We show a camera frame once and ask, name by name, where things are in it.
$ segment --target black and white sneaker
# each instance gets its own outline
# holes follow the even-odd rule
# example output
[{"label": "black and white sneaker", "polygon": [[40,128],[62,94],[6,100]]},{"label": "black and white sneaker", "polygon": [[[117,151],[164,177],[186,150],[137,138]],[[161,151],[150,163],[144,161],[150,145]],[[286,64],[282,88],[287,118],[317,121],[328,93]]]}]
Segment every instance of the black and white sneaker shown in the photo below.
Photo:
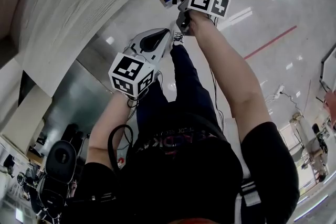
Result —
[{"label": "black and white sneaker", "polygon": [[173,39],[170,45],[170,49],[173,49],[173,46],[177,45],[184,46],[184,35],[182,34],[177,24],[174,24],[172,32],[173,32]]}]

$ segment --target t-shirt sleeve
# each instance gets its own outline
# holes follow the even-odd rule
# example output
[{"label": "t-shirt sleeve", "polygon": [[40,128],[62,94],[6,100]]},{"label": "t-shirt sleeve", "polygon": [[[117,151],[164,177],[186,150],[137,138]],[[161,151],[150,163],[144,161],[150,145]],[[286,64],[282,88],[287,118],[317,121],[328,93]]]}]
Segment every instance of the t-shirt sleeve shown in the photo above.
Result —
[{"label": "t-shirt sleeve", "polygon": [[[110,168],[99,163],[86,164],[73,201],[68,202],[62,212],[61,223],[103,223],[107,212],[111,214],[110,223],[114,223],[113,216],[118,212],[117,201],[101,202],[101,198],[113,196],[116,182],[115,174]],[[93,196],[96,197],[95,201],[89,201]]]},{"label": "t-shirt sleeve", "polygon": [[276,125],[265,122],[250,131],[241,152],[261,200],[268,224],[286,223],[299,200],[299,178],[294,161]]}]

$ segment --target dark blue pants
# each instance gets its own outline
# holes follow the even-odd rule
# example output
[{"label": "dark blue pants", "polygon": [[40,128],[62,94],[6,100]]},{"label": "dark blue pants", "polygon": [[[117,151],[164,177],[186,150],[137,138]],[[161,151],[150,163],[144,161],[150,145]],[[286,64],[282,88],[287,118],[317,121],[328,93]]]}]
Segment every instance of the dark blue pants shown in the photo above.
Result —
[{"label": "dark blue pants", "polygon": [[[182,45],[173,46],[170,52],[175,67],[175,82],[177,97],[174,106],[177,111],[197,114],[218,126],[216,113],[209,92],[199,81],[197,71]],[[163,95],[159,80],[149,86],[149,91],[139,101],[137,107],[137,122],[139,132],[150,123],[151,118],[168,106]]]}]

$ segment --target person's right arm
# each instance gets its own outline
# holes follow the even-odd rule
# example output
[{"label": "person's right arm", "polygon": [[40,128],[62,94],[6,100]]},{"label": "person's right arm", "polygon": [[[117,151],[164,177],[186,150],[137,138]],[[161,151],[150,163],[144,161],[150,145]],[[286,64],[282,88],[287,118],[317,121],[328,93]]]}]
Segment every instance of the person's right arm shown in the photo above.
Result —
[{"label": "person's right arm", "polygon": [[203,13],[191,11],[191,28],[236,119],[239,138],[271,121],[259,82],[247,62]]}]

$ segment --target wooden table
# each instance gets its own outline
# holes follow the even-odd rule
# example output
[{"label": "wooden table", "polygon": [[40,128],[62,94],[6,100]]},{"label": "wooden table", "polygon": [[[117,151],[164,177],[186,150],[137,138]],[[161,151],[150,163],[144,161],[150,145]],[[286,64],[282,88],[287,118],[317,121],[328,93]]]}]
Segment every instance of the wooden table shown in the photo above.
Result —
[{"label": "wooden table", "polygon": [[52,97],[85,45],[127,1],[20,0],[10,31],[16,60]]}]

